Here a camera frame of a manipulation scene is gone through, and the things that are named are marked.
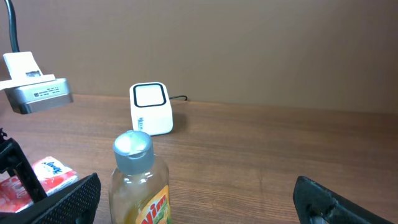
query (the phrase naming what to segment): wooden table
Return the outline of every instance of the wooden table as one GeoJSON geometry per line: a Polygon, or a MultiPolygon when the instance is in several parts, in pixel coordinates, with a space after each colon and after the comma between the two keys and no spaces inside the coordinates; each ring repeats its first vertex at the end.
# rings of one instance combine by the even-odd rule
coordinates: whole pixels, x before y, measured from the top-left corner
{"type": "MultiPolygon", "coordinates": [[[[398,222],[398,116],[184,101],[173,112],[174,130],[153,140],[169,165],[174,223],[298,223],[299,175],[398,222]]],[[[1,93],[0,124],[30,162],[53,156],[97,172],[95,223],[110,223],[112,143],[132,128],[128,98],[75,95],[20,115],[1,93]]]]}

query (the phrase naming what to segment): bottle label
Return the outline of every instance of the bottle label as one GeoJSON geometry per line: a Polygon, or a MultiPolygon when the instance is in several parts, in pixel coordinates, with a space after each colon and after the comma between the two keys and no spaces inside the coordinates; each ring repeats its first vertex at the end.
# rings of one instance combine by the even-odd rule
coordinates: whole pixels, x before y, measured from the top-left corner
{"type": "Polygon", "coordinates": [[[138,214],[137,224],[171,224],[169,186],[166,185],[138,214]]]}

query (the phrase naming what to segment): bottle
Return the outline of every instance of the bottle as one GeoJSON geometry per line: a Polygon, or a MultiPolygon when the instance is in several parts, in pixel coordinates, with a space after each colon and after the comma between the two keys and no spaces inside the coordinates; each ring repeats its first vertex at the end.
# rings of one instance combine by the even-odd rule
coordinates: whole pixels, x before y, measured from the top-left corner
{"type": "Polygon", "coordinates": [[[128,131],[113,144],[117,168],[109,188],[113,224],[171,224],[169,168],[150,136],[128,131]]]}

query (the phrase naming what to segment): light blue bottle cap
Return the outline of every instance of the light blue bottle cap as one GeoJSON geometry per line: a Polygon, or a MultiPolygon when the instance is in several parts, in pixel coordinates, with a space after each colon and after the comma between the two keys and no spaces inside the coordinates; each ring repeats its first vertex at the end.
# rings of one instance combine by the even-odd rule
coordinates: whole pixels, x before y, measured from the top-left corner
{"type": "Polygon", "coordinates": [[[155,162],[154,145],[150,136],[142,131],[127,131],[113,143],[118,169],[126,175],[148,171],[155,162]]]}

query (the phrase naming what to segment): red and white package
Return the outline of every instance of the red and white package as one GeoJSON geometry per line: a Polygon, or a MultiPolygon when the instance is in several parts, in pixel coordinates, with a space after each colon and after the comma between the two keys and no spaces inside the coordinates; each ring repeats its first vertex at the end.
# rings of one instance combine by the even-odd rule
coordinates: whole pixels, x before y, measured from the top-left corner
{"type": "MultiPolygon", "coordinates": [[[[32,168],[47,195],[78,180],[75,171],[51,156],[35,162],[32,168]]],[[[32,199],[16,175],[0,182],[0,212],[19,212],[32,204],[32,199]]]]}

